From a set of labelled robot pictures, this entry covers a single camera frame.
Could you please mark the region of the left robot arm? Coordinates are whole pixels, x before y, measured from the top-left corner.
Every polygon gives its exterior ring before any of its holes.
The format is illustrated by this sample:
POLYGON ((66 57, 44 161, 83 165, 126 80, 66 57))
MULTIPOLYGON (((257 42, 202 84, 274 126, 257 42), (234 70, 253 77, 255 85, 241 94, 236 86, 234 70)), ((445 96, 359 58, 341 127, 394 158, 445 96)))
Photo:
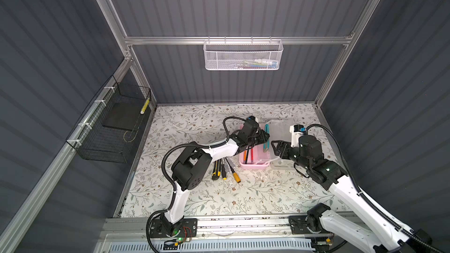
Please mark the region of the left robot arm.
POLYGON ((171 148, 162 159, 162 173, 173 191, 168 207, 157 213, 164 229, 171 236, 178 234, 182 227, 189 194, 203 180, 211 163, 265 144, 270 138, 254 116, 226 117, 223 126, 226 135, 224 140, 206 145, 195 141, 180 144, 171 148))

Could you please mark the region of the yellow black utility knife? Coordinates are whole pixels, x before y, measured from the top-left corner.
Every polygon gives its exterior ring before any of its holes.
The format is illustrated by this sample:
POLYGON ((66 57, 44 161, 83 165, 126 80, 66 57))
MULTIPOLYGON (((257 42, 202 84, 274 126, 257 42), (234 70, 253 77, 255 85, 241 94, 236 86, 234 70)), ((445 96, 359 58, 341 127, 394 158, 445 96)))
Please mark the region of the yellow black utility knife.
POLYGON ((212 180, 218 180, 220 178, 220 172, 221 172, 221 163, 220 163, 220 160, 217 160, 214 163, 212 180))

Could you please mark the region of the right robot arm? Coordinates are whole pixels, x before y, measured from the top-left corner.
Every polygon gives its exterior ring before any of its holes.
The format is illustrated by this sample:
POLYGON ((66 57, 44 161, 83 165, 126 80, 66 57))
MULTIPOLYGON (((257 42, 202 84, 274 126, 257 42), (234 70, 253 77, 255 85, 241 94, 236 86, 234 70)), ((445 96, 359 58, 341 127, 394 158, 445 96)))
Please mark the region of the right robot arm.
POLYGON ((312 135, 298 137, 296 144, 272 141, 274 153, 306 170, 305 176, 330 191, 354 212, 367 228, 361 228, 330 207, 319 203, 307 212, 306 223, 313 233, 337 234, 365 253, 430 253, 432 239, 414 231, 370 198, 336 162, 325 159, 322 145, 312 135))

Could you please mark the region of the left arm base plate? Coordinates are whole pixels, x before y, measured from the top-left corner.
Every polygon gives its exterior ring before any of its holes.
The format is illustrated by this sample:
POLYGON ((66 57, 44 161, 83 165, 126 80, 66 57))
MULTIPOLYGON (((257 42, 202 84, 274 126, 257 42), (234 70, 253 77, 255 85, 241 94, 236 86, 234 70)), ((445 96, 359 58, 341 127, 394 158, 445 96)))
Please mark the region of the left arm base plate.
POLYGON ((181 219, 171 224, 165 219, 156 218, 150 222, 148 234, 151 238, 193 238, 197 235, 198 219, 181 219))

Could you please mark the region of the pink plastic tool box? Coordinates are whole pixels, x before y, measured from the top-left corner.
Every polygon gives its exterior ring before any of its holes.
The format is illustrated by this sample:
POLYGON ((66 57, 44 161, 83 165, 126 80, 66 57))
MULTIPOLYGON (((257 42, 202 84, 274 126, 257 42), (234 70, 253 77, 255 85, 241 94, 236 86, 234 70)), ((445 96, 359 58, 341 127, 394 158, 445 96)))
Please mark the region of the pink plastic tool box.
POLYGON ((275 156, 271 142, 280 140, 291 144, 291 132, 289 128, 294 123, 294 119, 270 119, 266 123, 261 124, 261 129, 270 135, 269 141, 251 149, 247 161, 245 161, 245 153, 241 153, 239 155, 240 167, 251 171, 262 171, 268 167, 275 170, 293 168, 293 161, 275 156))

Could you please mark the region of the orange handled screwdriver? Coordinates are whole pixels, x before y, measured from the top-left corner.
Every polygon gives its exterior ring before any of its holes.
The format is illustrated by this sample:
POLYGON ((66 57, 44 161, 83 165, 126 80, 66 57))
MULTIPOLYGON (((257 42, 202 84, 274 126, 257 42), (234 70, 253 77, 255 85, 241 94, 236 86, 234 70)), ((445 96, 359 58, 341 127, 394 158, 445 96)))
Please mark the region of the orange handled screwdriver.
POLYGON ((234 166, 232 165, 231 159, 230 159, 229 157, 226 157, 225 160, 226 160, 226 162, 227 162, 227 164, 228 164, 228 166, 229 166, 229 168, 230 168, 230 170, 231 170, 231 172, 232 172, 232 175, 233 175, 233 177, 234 177, 234 180, 235 180, 237 183, 241 183, 241 179, 240 179, 239 175, 237 174, 237 172, 236 172, 234 166))

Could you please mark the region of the small yellow black screwdriver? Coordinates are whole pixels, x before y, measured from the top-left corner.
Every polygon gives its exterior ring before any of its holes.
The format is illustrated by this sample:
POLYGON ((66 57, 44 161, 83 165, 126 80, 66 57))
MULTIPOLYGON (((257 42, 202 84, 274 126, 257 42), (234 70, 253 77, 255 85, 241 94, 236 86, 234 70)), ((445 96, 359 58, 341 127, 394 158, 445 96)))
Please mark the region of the small yellow black screwdriver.
POLYGON ((223 159, 220 160, 220 166, 221 166, 221 177, 223 180, 226 180, 227 173, 226 173, 225 163, 224 163, 223 159))

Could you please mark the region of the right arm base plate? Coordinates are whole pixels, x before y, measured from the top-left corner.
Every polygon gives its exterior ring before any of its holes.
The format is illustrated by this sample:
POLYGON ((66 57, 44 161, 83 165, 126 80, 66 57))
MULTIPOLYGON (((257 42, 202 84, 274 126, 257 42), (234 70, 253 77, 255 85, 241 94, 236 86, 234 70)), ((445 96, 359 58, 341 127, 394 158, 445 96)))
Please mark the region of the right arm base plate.
POLYGON ((300 234, 332 235, 332 233, 324 230, 321 227, 318 227, 315 230, 310 229, 307 222, 307 215, 288 216, 288 225, 291 229, 291 233, 295 235, 300 234))

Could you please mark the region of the teal utility knife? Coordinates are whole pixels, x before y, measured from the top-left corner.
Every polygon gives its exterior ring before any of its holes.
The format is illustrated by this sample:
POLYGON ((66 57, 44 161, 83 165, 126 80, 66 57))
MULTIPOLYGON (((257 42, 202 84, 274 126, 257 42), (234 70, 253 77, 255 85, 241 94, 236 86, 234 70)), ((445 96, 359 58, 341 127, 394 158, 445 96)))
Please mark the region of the teal utility knife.
POLYGON ((269 126, 269 124, 266 124, 264 126, 264 131, 267 134, 267 136, 266 136, 266 142, 263 145, 263 152, 266 153, 266 152, 268 152, 268 150, 270 148, 270 126, 269 126))

